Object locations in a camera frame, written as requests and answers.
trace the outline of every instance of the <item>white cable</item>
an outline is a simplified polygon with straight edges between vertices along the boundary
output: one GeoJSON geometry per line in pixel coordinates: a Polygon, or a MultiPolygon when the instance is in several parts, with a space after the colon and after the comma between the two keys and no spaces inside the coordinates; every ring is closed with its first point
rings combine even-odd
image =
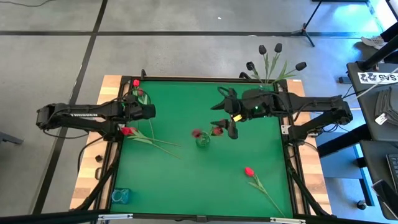
{"type": "Polygon", "coordinates": [[[376,87],[378,84],[380,84],[380,82],[383,82],[386,78],[390,77],[392,74],[394,74],[394,72],[396,72],[398,70],[398,67],[396,69],[394,69],[394,71],[392,71],[390,74],[388,74],[388,76],[384,77],[382,80],[378,81],[377,83],[375,83],[371,88],[368,88],[366,91],[364,91],[363,93],[359,94],[358,96],[356,96],[355,99],[351,100],[355,101],[356,99],[358,99],[359,97],[365,95],[367,92],[371,91],[374,87],[376,87]]]}

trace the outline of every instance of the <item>white label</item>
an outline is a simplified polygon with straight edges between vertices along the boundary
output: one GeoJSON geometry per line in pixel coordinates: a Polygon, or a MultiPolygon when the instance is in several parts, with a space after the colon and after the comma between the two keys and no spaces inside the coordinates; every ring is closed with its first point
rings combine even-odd
{"type": "MultiPolygon", "coordinates": [[[[375,84],[388,76],[390,73],[383,72],[358,72],[359,80],[362,84],[375,84]]],[[[398,82],[398,73],[393,73],[380,84],[389,84],[398,82]]]]}
{"type": "Polygon", "coordinates": [[[384,113],[382,113],[380,116],[378,116],[375,120],[374,120],[377,124],[382,125],[384,122],[387,121],[386,115],[384,113]]]}

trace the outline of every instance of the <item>red flower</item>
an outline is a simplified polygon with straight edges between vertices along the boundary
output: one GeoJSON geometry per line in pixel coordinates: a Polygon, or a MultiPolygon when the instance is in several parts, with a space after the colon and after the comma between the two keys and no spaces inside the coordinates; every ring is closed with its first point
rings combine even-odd
{"type": "Polygon", "coordinates": [[[224,133],[224,130],[222,127],[215,127],[213,128],[213,131],[211,132],[211,135],[215,135],[215,136],[220,136],[224,133]]]}
{"type": "Polygon", "coordinates": [[[121,128],[120,131],[123,133],[123,135],[127,136],[127,135],[133,135],[134,132],[137,131],[137,129],[133,127],[123,127],[121,128]]]}
{"type": "Polygon", "coordinates": [[[134,87],[138,87],[138,86],[139,86],[139,80],[134,80],[134,81],[132,81],[132,85],[133,85],[134,87]]]}
{"type": "Polygon", "coordinates": [[[192,136],[196,139],[200,138],[201,137],[201,129],[194,129],[192,131],[192,136]]]}
{"type": "Polygon", "coordinates": [[[246,175],[248,175],[249,177],[254,176],[254,171],[253,171],[250,167],[244,168],[244,172],[245,172],[246,175]]]}
{"type": "Polygon", "coordinates": [[[142,88],[138,89],[138,95],[142,96],[144,94],[144,90],[142,90],[142,88]]]}

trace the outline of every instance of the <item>tripod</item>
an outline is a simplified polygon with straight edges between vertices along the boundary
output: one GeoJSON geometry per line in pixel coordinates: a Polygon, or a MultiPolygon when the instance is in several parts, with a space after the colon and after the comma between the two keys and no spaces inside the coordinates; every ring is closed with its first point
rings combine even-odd
{"type": "Polygon", "coordinates": [[[302,28],[300,30],[296,30],[296,31],[293,31],[293,32],[290,33],[290,34],[292,34],[292,36],[298,36],[298,35],[306,36],[307,39],[310,41],[312,47],[315,47],[315,44],[313,44],[313,42],[311,40],[311,37],[309,36],[309,34],[306,31],[306,28],[307,28],[308,24],[311,22],[311,19],[312,19],[313,15],[315,15],[315,13],[317,12],[317,10],[318,10],[319,6],[321,5],[321,3],[322,3],[322,1],[320,1],[318,3],[318,5],[315,8],[315,10],[313,11],[310,19],[306,23],[303,24],[303,26],[302,26],[302,28]]]}

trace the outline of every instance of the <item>green vase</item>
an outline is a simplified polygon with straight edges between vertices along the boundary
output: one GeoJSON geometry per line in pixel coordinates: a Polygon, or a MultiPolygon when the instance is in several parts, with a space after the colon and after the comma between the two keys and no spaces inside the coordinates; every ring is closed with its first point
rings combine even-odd
{"type": "Polygon", "coordinates": [[[199,148],[206,148],[210,144],[210,136],[207,133],[201,133],[200,138],[196,139],[199,148]]]}

